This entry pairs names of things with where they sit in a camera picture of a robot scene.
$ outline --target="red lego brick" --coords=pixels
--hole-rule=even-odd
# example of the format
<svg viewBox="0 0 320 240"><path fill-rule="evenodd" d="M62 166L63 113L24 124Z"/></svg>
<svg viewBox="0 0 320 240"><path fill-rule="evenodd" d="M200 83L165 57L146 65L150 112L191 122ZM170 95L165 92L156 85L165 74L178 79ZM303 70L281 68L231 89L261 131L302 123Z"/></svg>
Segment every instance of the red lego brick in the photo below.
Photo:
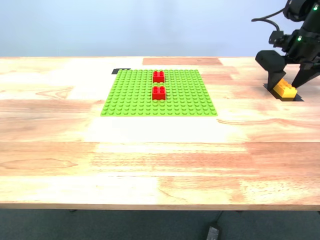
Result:
<svg viewBox="0 0 320 240"><path fill-rule="evenodd" d="M165 82L165 73L163 71L154 71L152 75L154 83L164 83Z"/></svg>
<svg viewBox="0 0 320 240"><path fill-rule="evenodd" d="M152 100L166 100L166 88L154 86L152 88Z"/></svg>

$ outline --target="wooden tabletop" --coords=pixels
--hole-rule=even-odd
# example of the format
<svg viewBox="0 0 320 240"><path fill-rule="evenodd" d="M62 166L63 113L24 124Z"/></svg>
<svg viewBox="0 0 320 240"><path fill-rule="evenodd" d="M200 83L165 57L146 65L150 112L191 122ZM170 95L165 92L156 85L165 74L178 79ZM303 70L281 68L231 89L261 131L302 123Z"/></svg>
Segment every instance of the wooden tabletop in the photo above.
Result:
<svg viewBox="0 0 320 240"><path fill-rule="evenodd" d="M198 69L218 117L100 117L116 68ZM267 76L253 57L0 58L0 208L320 211L320 79L281 101Z"/></svg>

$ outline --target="black cable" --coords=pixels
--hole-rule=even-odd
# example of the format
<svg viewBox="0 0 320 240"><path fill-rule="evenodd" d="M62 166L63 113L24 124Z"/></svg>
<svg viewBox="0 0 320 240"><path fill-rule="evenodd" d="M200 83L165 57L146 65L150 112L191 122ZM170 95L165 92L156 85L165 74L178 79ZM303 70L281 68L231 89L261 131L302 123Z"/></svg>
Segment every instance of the black cable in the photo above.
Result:
<svg viewBox="0 0 320 240"><path fill-rule="evenodd" d="M254 18L251 20L251 22L266 22L268 24L272 24L273 26L275 26L276 30L279 32L280 31L280 27L278 26L278 24L276 24L274 21L268 20L268 19L264 19L264 18Z"/></svg>
<svg viewBox="0 0 320 240"><path fill-rule="evenodd" d="M218 221L219 221L219 219L220 219L220 217L221 217L221 215L224 213L224 211L220 211L219 213L218 213L218 215L217 215L217 217L215 218L215 223L218 223Z"/></svg>
<svg viewBox="0 0 320 240"><path fill-rule="evenodd" d="M268 23L268 24L272 24L273 26L275 26L276 30L279 32L280 31L279 25L276 24L274 21L271 21L271 20L268 20L268 19L271 18L271 17L274 17L274 16L276 16L276 15L278 15L280 13L282 13L284 10L285 10L285 7L282 8L281 10L275 12L275 13L270 14L270 15L267 15L267 16L264 16L264 17L259 17L259 18L254 18L254 19L251 20L251 22L260 21L260 22L265 22L265 23Z"/></svg>
<svg viewBox="0 0 320 240"><path fill-rule="evenodd" d="M272 14L270 14L270 15L268 15L268 16L259 17L259 18L254 18L254 19L269 19L269 18L272 18L272 17L274 17L274 16L282 13L284 10L285 10L285 8L282 8L281 10L279 10L279 11L277 11L277 12L275 12L275 13L272 13Z"/></svg>

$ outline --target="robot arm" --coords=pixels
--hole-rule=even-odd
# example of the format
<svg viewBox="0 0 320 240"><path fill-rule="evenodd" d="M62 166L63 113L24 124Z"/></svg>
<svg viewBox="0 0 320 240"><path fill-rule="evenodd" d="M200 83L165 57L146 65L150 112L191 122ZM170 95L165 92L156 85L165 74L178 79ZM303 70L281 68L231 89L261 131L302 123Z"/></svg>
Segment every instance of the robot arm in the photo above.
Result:
<svg viewBox="0 0 320 240"><path fill-rule="evenodd" d="M268 20L281 12L293 22L304 21L302 27L291 35L284 34L275 22ZM269 43L274 48L282 48L285 53L281 56L274 50L262 50L256 55L255 60L268 71L268 91L286 75L284 69L287 64L300 64L300 70L292 82L295 88L320 75L320 0L288 0L282 10L251 21L273 24L276 31L272 32Z"/></svg>

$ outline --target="yellow lego brick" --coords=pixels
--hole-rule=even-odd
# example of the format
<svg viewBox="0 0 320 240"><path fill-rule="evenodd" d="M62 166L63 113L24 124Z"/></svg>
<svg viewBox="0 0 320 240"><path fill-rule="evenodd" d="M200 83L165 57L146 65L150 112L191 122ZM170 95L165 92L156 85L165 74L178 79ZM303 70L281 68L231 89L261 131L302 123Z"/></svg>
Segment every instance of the yellow lego brick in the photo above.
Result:
<svg viewBox="0 0 320 240"><path fill-rule="evenodd" d="M273 90L280 95L282 98L293 99L297 94L297 89L291 84L289 84L283 78L278 82L278 84L273 88Z"/></svg>

